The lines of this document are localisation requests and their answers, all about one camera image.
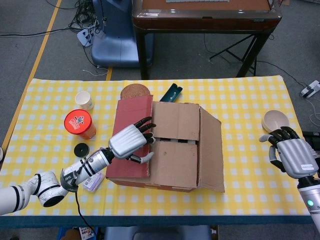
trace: white sticker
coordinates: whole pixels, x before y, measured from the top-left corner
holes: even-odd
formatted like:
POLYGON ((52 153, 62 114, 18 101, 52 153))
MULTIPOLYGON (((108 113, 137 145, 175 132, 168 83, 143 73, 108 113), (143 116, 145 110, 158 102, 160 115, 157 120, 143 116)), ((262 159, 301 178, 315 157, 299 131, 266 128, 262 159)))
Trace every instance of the white sticker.
POLYGON ((312 164, 301 164, 302 170, 315 170, 314 166, 312 164))
POLYGON ((81 240, 87 240, 95 236, 89 227, 79 227, 81 240))

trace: yellow checkered tablecloth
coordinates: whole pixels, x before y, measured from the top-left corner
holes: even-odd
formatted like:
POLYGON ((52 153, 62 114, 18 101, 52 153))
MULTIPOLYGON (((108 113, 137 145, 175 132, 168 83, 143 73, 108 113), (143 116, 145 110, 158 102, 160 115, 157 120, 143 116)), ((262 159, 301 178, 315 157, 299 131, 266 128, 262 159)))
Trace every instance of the yellow checkered tablecloth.
MULTIPOLYGON (((107 146, 112 136, 121 90, 131 84, 147 86, 158 101, 172 83, 183 87, 178 102, 198 103, 222 122, 225 193, 196 189, 190 193, 119 186, 103 180, 95 193, 79 187, 83 215, 307 215, 297 181, 269 162, 268 143, 261 119, 268 110, 284 112, 290 126, 302 136, 287 88, 281 76, 146 81, 61 81, 33 79, 13 131, 0 187, 21 184, 35 173, 61 169, 78 161, 73 153, 84 142, 64 128, 68 112, 78 108, 79 91, 91 93, 90 111, 96 136, 85 141, 91 151, 107 146)), ((76 216, 75 195, 44 208, 36 196, 13 215, 76 216)))

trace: cardboard box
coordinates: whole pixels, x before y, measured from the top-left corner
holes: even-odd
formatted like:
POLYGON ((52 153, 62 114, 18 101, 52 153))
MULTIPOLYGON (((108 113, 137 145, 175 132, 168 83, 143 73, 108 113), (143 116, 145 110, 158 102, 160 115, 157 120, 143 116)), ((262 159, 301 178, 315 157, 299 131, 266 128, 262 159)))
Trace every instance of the cardboard box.
MULTIPOLYGON (((116 114, 112 136, 120 132, 126 126, 135 124, 145 117, 152 115, 153 96, 138 96, 130 99, 121 99, 116 107, 116 114)), ((133 154, 138 157, 146 156, 150 151, 150 145, 144 145, 133 154)), ((149 163, 137 164, 134 161, 123 159, 112 160, 112 164, 106 170, 106 177, 112 178, 146 178, 149 176, 149 163)))
POLYGON ((118 185, 190 192, 224 192, 221 122, 198 104, 153 102, 157 142, 147 178, 109 177, 118 185))

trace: white robotic arm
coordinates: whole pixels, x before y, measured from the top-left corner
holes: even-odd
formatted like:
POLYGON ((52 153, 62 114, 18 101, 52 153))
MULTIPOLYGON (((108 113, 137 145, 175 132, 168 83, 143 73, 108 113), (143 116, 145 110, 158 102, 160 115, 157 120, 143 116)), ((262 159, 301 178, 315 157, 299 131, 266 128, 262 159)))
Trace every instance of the white robotic arm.
POLYGON ((298 191, 320 232, 320 181, 313 177, 319 166, 310 146, 288 126, 265 134, 259 140, 272 144, 269 150, 270 162, 291 178, 298 179, 298 191), (281 161, 277 160, 276 150, 281 161))
POLYGON ((0 188, 0 216, 24 209, 31 195, 36 195, 44 207, 58 204, 68 192, 76 192, 78 185, 95 173, 109 166, 114 157, 127 159, 137 163, 146 163, 152 156, 138 157, 133 155, 137 149, 145 144, 152 144, 156 140, 153 133, 143 133, 156 125, 146 117, 136 124, 131 124, 110 138, 107 148, 100 148, 89 157, 77 161, 66 169, 62 169, 60 182, 51 171, 37 173, 21 185, 0 188))

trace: floor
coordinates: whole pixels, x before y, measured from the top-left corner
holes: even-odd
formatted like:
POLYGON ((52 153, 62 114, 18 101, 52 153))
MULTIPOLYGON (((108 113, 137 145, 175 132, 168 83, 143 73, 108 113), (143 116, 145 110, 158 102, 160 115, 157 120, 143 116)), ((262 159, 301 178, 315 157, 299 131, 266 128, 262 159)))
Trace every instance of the floor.
MULTIPOLYGON (((73 7, 74 2, 75 0, 62 0, 61 7, 73 7)), ((283 18, 273 33, 274 39, 267 41, 258 60, 268 61, 281 67, 299 82, 309 84, 314 80, 319 80, 320 4, 291 0, 290 6, 282 6, 281 10, 283 18)), ((45 0, 2 0, 0 3, 0 35, 43 32, 50 23, 53 23, 53 30, 65 28, 74 14, 74 10, 59 9, 56 17, 51 21, 52 15, 55 15, 54 7, 45 0)), ((243 37, 242 35, 206 34, 205 41, 210 51, 218 52, 243 37)), ((5 138, 29 76, 50 80, 106 80, 105 75, 92 76, 83 71, 105 73, 105 70, 95 69, 88 62, 75 33, 65 30, 51 34, 45 47, 42 46, 43 40, 43 36, 32 38, 0 37, 0 56, 2 56, 0 64, 0 143, 5 138)), ((246 44, 248 43, 237 46, 234 51, 243 53, 246 44)), ((150 79, 234 77, 240 67, 240 64, 234 63, 235 59, 227 54, 223 56, 232 63, 219 56, 208 61, 212 54, 205 49, 203 34, 157 34, 154 54, 154 62, 150 68, 150 79)), ((313 113, 313 107, 298 95, 302 90, 300 85, 295 83, 285 72, 267 63, 258 63, 257 75, 282 75, 302 130, 320 132, 320 127, 313 125, 309 120, 310 114, 313 113)), ((114 68, 112 71, 112 81, 135 79, 140 79, 138 69, 114 68)), ((316 110, 320 111, 319 103, 314 100, 312 102, 316 110)), ((293 229, 289 225, 284 225, 282 228, 277 228, 276 225, 246 226, 246 228, 250 228, 250 232, 256 234, 255 239, 268 239, 264 237, 271 233, 274 234, 272 238, 292 239, 289 236, 283 236, 283 233, 286 231, 289 233, 293 229)), ((297 225, 294 228, 301 228, 312 234, 314 232, 312 225, 297 225)), ((226 227, 226 231, 231 233, 237 229, 236 227, 226 227)), ((2 232, 0 231, 0 239, 4 236, 2 232)), ((253 235, 237 239, 251 239, 251 237, 253 239, 253 235)), ((222 239, 234 239, 230 235, 226 236, 227 238, 222 239)))
MULTIPOLYGON (((20 240, 56 240, 58 232, 56 227, 3 229, 0 230, 0 240, 12 237, 20 240)), ((222 225, 218 233, 219 240, 320 240, 313 224, 222 225)))

